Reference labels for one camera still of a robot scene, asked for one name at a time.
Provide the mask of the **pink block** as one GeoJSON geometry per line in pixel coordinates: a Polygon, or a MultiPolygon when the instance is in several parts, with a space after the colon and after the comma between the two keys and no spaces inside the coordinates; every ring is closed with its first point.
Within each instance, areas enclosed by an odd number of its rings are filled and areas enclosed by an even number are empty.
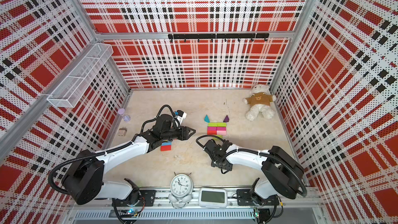
{"type": "Polygon", "coordinates": [[[226,134],[227,134],[227,131],[226,131],[226,130],[217,130],[217,135],[224,136],[224,135],[226,135],[226,134]]]}

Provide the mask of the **red block front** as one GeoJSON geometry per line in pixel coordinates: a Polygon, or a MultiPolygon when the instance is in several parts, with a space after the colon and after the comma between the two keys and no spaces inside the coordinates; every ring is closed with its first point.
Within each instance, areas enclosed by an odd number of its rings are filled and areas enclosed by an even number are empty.
{"type": "Polygon", "coordinates": [[[161,151],[170,151],[172,150],[172,145],[162,145],[161,151]]]}

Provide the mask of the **red block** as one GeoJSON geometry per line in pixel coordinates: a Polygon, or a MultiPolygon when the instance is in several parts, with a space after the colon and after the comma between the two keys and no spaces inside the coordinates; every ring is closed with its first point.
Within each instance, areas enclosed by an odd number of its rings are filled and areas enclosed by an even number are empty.
{"type": "Polygon", "coordinates": [[[217,131],[216,130],[208,130],[207,134],[208,135],[217,135],[217,131]]]}
{"type": "Polygon", "coordinates": [[[161,151],[170,151],[172,150],[172,145],[162,145],[161,151]]]}

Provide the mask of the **teal triangle block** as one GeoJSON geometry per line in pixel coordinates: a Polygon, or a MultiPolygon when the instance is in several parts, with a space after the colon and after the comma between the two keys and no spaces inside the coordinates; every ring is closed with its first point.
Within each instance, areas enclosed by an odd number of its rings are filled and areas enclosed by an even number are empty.
{"type": "Polygon", "coordinates": [[[210,119],[209,119],[209,117],[207,115],[205,116],[204,121],[207,122],[207,123],[210,123],[210,119]]]}

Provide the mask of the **light green block top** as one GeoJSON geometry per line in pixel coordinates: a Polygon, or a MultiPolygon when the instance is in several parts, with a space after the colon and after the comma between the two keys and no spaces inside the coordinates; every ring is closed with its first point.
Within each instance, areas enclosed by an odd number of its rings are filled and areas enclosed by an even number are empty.
{"type": "Polygon", "coordinates": [[[209,123],[208,123],[208,126],[209,126],[209,127],[217,127],[217,126],[218,126],[218,123],[217,123],[217,122],[209,122],[209,123]]]}
{"type": "Polygon", "coordinates": [[[218,122],[217,127],[226,127],[227,123],[226,122],[218,122]]]}

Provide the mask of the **light green block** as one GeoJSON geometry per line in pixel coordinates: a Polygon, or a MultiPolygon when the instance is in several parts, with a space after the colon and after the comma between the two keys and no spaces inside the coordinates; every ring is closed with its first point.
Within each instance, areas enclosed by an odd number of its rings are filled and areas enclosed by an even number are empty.
{"type": "Polygon", "coordinates": [[[219,139],[219,140],[223,140],[223,137],[221,135],[214,135],[214,137],[219,139]]]}
{"type": "Polygon", "coordinates": [[[226,127],[227,123],[226,122],[218,122],[217,127],[226,127]]]}
{"type": "Polygon", "coordinates": [[[218,123],[217,123],[217,122],[209,122],[209,123],[208,123],[208,126],[209,126],[209,127],[217,127],[217,126],[218,126],[218,123]]]}

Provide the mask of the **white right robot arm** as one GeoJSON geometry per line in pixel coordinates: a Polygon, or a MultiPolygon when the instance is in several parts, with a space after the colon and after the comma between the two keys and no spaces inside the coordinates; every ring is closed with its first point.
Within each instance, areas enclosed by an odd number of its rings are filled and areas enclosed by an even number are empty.
{"type": "Polygon", "coordinates": [[[196,143],[211,159],[211,166],[222,174],[231,172],[235,164],[261,171],[249,191],[248,200],[254,205],[265,205],[266,199],[282,195],[294,200],[297,195],[307,196],[303,167],[279,146],[269,150],[239,147],[215,135],[202,135],[196,143]]]}

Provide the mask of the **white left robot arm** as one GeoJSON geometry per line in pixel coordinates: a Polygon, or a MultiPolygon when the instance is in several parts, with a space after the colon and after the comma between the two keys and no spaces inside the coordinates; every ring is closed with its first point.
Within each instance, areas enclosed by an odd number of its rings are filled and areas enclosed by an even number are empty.
{"type": "Polygon", "coordinates": [[[145,121],[153,127],[134,135],[131,141],[121,145],[90,152],[81,151],[76,158],[55,166],[48,175],[48,185],[55,191],[69,195],[76,204],[84,205],[99,199],[127,199],[139,188],[129,179],[108,181],[104,176],[113,168],[128,160],[147,154],[163,143],[173,140],[187,141],[196,131],[182,125],[187,114],[181,110],[163,114],[145,121]]]}

